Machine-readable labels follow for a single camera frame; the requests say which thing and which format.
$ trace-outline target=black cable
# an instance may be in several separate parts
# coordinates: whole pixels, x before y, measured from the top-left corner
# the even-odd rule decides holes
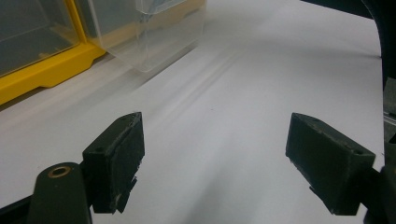
[[[361,0],[375,20],[381,42],[383,87],[396,78],[396,1]]]

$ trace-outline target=clear plastic container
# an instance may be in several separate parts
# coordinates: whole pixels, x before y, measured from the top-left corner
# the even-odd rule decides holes
[[[0,8],[0,77],[78,43],[63,0],[1,0]]]
[[[148,72],[171,63],[195,43],[202,34],[206,0],[80,0],[78,4],[93,43]]]

